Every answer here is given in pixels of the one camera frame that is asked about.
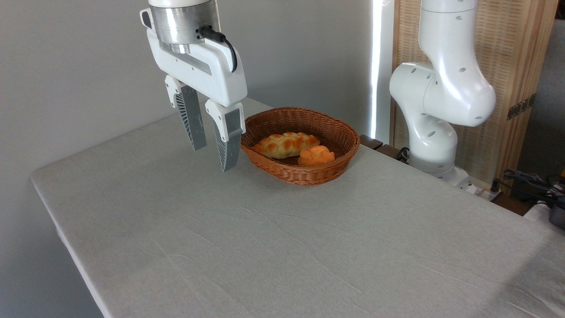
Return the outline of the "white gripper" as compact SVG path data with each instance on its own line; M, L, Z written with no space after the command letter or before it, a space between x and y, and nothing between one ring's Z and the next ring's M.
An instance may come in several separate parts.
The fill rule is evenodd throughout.
M222 171L236 166L241 136L246 133L243 105L248 86L236 50L204 38L203 29L219 31L217 8L147 8L140 13L169 102L182 119L195 151L207 145L197 92L213 120Z

